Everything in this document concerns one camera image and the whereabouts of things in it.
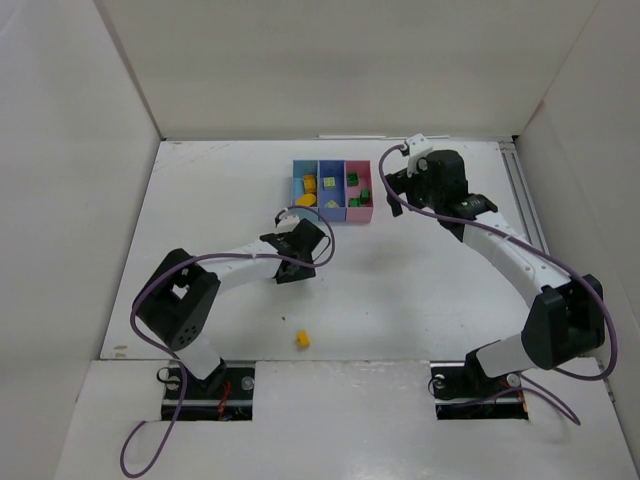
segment screw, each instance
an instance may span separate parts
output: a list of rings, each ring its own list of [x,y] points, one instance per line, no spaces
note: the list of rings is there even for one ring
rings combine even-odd
[[[251,377],[244,377],[242,380],[240,380],[240,386],[243,390],[253,390],[253,384],[254,381]]]
[[[180,379],[178,377],[167,378],[167,390],[177,390],[180,386]]]
[[[442,390],[445,387],[444,375],[442,375],[441,373],[438,373],[433,376],[433,387],[436,388],[437,390]]]
[[[509,375],[507,375],[507,383],[510,387],[519,387],[520,377],[516,373],[510,373]]]

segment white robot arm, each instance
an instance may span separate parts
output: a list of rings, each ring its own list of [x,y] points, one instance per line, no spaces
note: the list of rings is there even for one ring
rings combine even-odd
[[[484,195],[470,193],[464,161],[453,150],[434,151],[422,135],[405,141],[407,168],[385,175],[397,195],[418,209],[481,223],[526,242]],[[402,205],[387,195],[394,216]],[[551,369],[604,343],[604,319],[586,289],[563,270],[499,236],[473,225],[441,221],[465,245],[485,257],[520,293],[530,308],[522,332],[469,352],[464,365],[447,371],[436,393],[447,398],[479,398],[499,391],[506,374]],[[591,275],[583,279],[602,297]],[[442,380],[445,375],[437,372]]]
[[[207,263],[206,269],[194,263],[160,283],[141,303],[137,316],[183,362],[205,391],[220,385],[225,363],[201,334],[209,311],[218,295],[249,282],[275,279],[278,284],[315,276],[315,269],[294,265],[286,260],[260,258],[261,254],[280,255],[313,263],[326,235],[310,221],[289,216],[274,232],[261,235],[248,245],[225,253],[232,257]],[[192,258],[183,249],[171,251],[147,284],[164,272]],[[180,289],[186,291],[180,295]]]

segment white table surface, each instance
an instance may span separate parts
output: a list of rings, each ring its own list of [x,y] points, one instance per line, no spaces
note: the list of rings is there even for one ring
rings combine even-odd
[[[123,478],[152,457],[164,361],[93,362],[56,480]],[[593,375],[594,359],[568,368]],[[530,420],[438,421],[428,362],[259,362],[251,422],[179,422],[145,480],[628,480],[634,465],[602,382],[531,377],[571,405],[570,424],[527,395]]]
[[[336,224],[336,256],[304,282],[261,281],[218,297],[204,334],[228,360],[459,359],[522,328],[527,308],[480,255],[437,222],[394,219],[377,176],[393,140],[163,142],[118,290],[101,358],[165,358],[129,327],[135,295],[165,255],[223,252],[271,231],[290,203],[293,159],[370,159],[369,225]],[[465,159],[470,190],[522,225],[498,145],[434,140]],[[387,171],[405,159],[392,156]],[[311,347],[294,339],[305,329]]]

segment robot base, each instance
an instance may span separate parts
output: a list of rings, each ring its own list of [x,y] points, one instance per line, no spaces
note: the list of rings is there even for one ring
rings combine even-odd
[[[481,385],[469,380],[464,362],[431,362],[429,390],[435,398],[438,420],[484,420],[515,418],[528,420],[524,395],[506,394],[495,400],[463,406],[482,400],[509,388],[507,376],[491,379]]]
[[[180,385],[177,383],[180,378],[180,369],[169,367],[167,370],[162,400],[162,420],[171,420],[180,395]],[[200,382],[188,374],[187,394],[182,403],[178,421],[251,420],[253,417],[254,379],[255,364],[251,362],[227,363],[221,385],[208,394]],[[225,395],[224,387],[227,382],[231,385],[231,391],[227,396],[224,412],[220,415],[218,406]]]

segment yellow cube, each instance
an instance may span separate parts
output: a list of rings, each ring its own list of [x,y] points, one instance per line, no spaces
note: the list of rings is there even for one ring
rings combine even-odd
[[[296,335],[296,342],[298,342],[298,346],[300,348],[309,348],[311,345],[311,340],[309,340],[309,335],[304,330],[300,330]]]
[[[316,187],[316,177],[313,175],[305,175],[302,177],[304,183],[304,193],[316,193],[318,188]]]
[[[316,196],[313,193],[305,193],[296,200],[296,205],[313,207],[316,204]]]

